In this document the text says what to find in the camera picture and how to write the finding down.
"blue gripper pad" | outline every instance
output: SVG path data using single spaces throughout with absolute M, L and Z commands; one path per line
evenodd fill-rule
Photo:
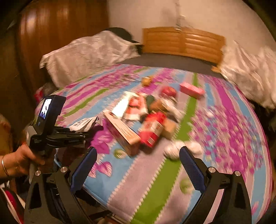
M 205 184 L 204 184 L 204 175 L 202 174 L 201 170 L 198 168 L 195 162 L 194 156 L 189 154 L 188 148 L 183 146 L 179 151 L 179 158 L 180 161 L 186 170 L 193 187 L 200 191 L 202 194 L 205 192 Z
M 89 153 L 85 156 L 79 166 L 76 168 L 71 179 L 71 192 L 74 194 L 76 191 L 80 190 L 92 169 L 94 163 L 97 160 L 97 151 L 92 148 Z

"person's arm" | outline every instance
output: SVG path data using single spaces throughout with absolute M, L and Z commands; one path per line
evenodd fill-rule
M 2 159 L 8 175 L 3 168 Z M 31 161 L 38 165 L 45 164 L 45 160 L 40 155 L 34 154 L 26 144 L 21 145 L 13 153 L 0 156 L 0 184 L 13 177 L 28 175 Z

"device screen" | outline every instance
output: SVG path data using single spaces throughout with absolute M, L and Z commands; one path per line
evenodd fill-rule
M 52 99 L 46 99 L 43 106 L 42 106 L 42 110 L 40 112 L 40 117 L 42 117 L 43 119 L 45 119 L 46 117 L 46 114 L 49 110 L 49 106 L 50 106 L 50 103 L 51 103 Z

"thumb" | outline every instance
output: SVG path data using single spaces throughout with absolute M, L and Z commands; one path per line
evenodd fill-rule
M 37 164 L 40 164 L 40 165 L 45 164 L 45 160 L 42 158 L 41 155 L 39 155 L 37 153 L 34 154 L 27 145 L 23 145 L 22 147 L 23 147 L 22 152 L 25 157 L 29 158 L 30 160 L 32 160 L 33 162 L 35 162 Z

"wooden headboard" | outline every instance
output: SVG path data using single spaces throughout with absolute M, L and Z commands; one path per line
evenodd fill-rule
M 19 63 L 30 94 L 47 81 L 46 69 L 39 69 L 44 54 L 108 27 L 106 0 L 32 1 L 21 13 L 17 35 Z
M 143 29 L 143 52 L 182 55 L 219 64 L 225 37 L 192 28 Z

